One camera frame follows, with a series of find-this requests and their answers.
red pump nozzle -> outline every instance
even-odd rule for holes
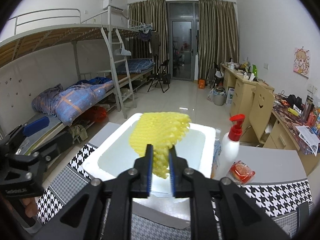
[[[244,122],[244,119],[245,119],[245,115],[244,114],[237,114],[235,116],[232,116],[230,117],[230,121],[231,122],[236,122],[235,125],[233,125],[230,129],[230,132],[229,132],[229,139],[234,141],[234,142],[237,142],[240,140],[240,137],[242,135],[242,124]]]

upper bunk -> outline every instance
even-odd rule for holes
[[[76,10],[79,12],[79,16],[53,16],[46,18],[36,18],[31,21],[18,23],[19,17],[52,10]],[[103,24],[102,15],[108,13],[109,9],[99,14],[96,14],[84,21],[81,21],[80,10],[67,8],[32,11],[10,18],[9,20],[15,19],[14,35],[0,42],[0,68],[19,57],[22,57],[37,50],[49,48],[63,43],[103,39],[101,28],[104,29],[106,34],[108,34],[108,32],[111,31],[113,38],[117,37],[116,29],[118,29],[123,39],[135,37],[140,30],[150,28],[150,25],[136,22],[127,18],[123,14],[123,10],[121,9],[111,8],[110,11],[121,13],[122,16],[124,16],[128,20],[129,27],[111,25],[111,16],[108,17],[109,24]],[[16,34],[18,26],[44,19],[63,17],[77,17],[79,18],[79,23],[45,26]]]

curtain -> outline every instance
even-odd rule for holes
[[[132,3],[129,5],[129,18],[145,24],[152,24],[153,29],[159,33],[160,55],[156,58],[156,64],[159,66],[168,58],[168,20],[165,0]],[[132,53],[133,57],[148,57],[148,42],[135,40]]]
[[[213,62],[239,60],[238,26],[232,2],[199,0],[199,79],[207,79]]]

pink painting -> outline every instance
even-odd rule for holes
[[[309,78],[310,51],[302,47],[302,49],[295,48],[294,52],[293,71]]]

white plastic tub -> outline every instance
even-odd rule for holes
[[[100,178],[103,181],[114,179],[121,172],[133,167],[134,161],[139,158],[139,155],[129,145],[129,137],[141,115],[134,114],[130,117],[84,161],[82,166],[90,177]],[[189,167],[200,171],[209,178],[211,175],[214,141],[214,128],[190,123],[189,132],[175,146],[177,156],[185,158]],[[190,219],[189,205],[187,203],[183,205],[179,203],[187,199],[178,200],[172,198],[170,177],[162,179],[152,174],[151,194],[154,196],[149,199],[134,199],[134,202],[171,217],[176,217],[177,215],[180,219],[186,221]],[[153,220],[148,215],[138,215]],[[181,228],[173,224],[166,225]]]

